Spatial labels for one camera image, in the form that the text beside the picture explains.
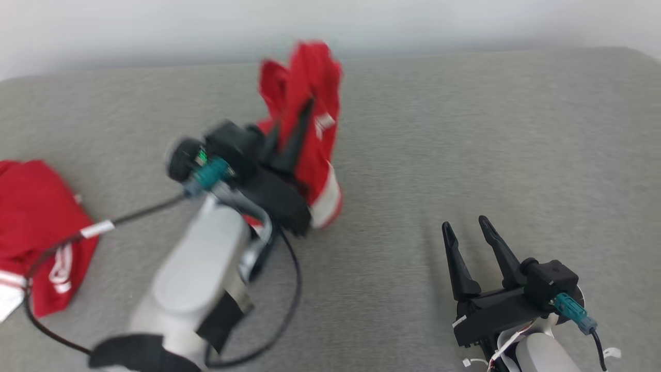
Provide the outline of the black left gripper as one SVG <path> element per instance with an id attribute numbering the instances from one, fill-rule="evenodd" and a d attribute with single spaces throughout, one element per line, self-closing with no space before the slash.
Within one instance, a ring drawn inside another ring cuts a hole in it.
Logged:
<path id="1" fill-rule="evenodd" d="M 280 123 L 274 123 L 265 134 L 262 163 L 274 162 L 274 172 L 293 176 L 304 148 L 308 125 L 314 108 L 314 98 L 305 103 L 297 116 L 295 127 L 280 151 Z M 259 168 L 254 176 L 240 184 L 240 191 L 248 200 L 263 209 L 276 224 L 293 235 L 305 236 L 311 228 L 311 212 L 298 190 L 276 174 Z"/>

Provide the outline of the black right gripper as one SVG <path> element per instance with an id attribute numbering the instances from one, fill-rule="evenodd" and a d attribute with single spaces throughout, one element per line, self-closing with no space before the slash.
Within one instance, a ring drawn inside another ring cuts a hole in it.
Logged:
<path id="1" fill-rule="evenodd" d="M 465 348 L 548 315 L 548 306 L 536 305 L 524 294 L 524 289 L 519 288 L 527 283 L 520 271 L 521 263 L 491 221 L 484 215 L 479 216 L 478 221 L 486 242 L 493 248 L 503 288 L 515 290 L 493 290 L 479 296 L 481 286 L 470 275 L 451 224 L 444 221 L 443 241 L 453 298 L 458 301 L 457 320 L 460 320 L 453 332 L 458 346 Z"/>

